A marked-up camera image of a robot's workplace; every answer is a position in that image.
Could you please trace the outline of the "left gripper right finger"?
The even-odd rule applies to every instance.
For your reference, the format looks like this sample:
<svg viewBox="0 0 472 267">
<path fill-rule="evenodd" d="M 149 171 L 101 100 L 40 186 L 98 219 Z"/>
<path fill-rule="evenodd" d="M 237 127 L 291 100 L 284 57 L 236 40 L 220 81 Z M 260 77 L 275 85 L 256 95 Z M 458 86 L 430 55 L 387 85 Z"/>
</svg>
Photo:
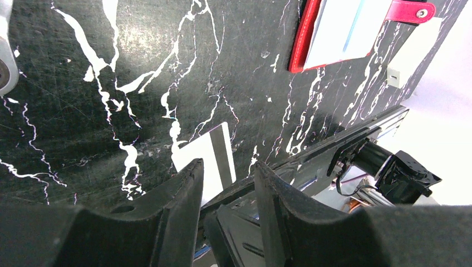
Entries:
<svg viewBox="0 0 472 267">
<path fill-rule="evenodd" d="M 377 206 L 347 214 L 254 170 L 266 266 L 470 266 L 470 206 Z"/>
</svg>

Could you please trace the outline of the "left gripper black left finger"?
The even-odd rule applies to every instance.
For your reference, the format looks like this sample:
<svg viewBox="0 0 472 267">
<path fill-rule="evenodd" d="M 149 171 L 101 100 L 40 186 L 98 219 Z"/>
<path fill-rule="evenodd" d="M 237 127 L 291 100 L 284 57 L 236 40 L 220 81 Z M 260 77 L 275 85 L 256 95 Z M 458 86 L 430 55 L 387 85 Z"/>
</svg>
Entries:
<svg viewBox="0 0 472 267">
<path fill-rule="evenodd" d="M 191 266 L 204 162 L 110 212 L 1 206 L 2 266 Z"/>
</svg>

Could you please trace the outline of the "red card holder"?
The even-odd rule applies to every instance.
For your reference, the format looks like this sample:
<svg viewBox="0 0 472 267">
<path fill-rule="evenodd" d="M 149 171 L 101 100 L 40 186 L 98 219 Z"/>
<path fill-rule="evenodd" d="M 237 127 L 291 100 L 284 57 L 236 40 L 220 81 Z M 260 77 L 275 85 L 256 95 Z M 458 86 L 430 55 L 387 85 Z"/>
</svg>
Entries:
<svg viewBox="0 0 472 267">
<path fill-rule="evenodd" d="M 307 1 L 288 70 L 301 73 L 367 56 L 385 21 L 418 26 L 436 6 L 428 1 Z"/>
</svg>

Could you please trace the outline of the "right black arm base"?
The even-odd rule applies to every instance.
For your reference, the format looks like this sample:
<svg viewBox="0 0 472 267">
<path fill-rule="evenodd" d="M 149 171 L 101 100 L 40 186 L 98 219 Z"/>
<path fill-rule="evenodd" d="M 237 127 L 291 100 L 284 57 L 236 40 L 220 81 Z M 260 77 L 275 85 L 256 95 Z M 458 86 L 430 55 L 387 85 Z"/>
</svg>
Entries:
<svg viewBox="0 0 472 267">
<path fill-rule="evenodd" d="M 341 176 L 352 165 L 376 181 L 361 189 L 374 189 L 392 204 L 414 204 L 422 195 L 429 197 L 430 187 L 442 181 L 408 153 L 400 150 L 393 154 L 370 139 L 361 138 L 338 148 L 329 165 L 327 175 L 336 174 L 339 194 Z"/>
</svg>

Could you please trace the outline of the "white card holder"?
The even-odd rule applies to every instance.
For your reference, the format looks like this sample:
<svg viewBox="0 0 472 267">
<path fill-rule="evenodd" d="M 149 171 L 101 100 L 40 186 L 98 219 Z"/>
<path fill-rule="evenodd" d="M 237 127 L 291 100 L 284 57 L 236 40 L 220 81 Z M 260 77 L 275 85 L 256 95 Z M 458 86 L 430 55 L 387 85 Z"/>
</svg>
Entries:
<svg viewBox="0 0 472 267">
<path fill-rule="evenodd" d="M 415 27 L 397 54 L 387 65 L 387 84 L 403 88 L 419 64 L 433 48 L 440 32 L 442 19 L 434 17 Z"/>
</svg>

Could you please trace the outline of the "metal wrench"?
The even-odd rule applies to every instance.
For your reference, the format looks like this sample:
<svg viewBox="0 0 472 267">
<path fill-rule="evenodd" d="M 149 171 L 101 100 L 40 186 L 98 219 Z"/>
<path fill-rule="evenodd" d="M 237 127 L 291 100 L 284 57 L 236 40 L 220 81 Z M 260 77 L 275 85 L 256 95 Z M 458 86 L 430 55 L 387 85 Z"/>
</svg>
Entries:
<svg viewBox="0 0 472 267">
<path fill-rule="evenodd" d="M 9 23 L 13 0 L 1 0 L 1 96 L 11 92 L 17 85 L 19 71 L 9 42 Z"/>
</svg>

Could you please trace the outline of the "aluminium frame rail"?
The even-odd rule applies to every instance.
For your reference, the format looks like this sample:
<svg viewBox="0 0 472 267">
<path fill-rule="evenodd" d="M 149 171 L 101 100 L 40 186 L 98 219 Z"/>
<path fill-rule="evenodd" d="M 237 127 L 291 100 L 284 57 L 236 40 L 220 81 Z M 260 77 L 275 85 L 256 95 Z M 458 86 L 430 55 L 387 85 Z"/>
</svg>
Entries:
<svg viewBox="0 0 472 267">
<path fill-rule="evenodd" d="M 408 109 L 401 105 L 389 108 L 352 128 L 316 142 L 301 153 L 272 166 L 272 169 L 286 181 L 331 181 L 346 171 L 352 155 L 363 142 L 374 142 L 390 127 L 401 122 L 407 112 Z"/>
</svg>

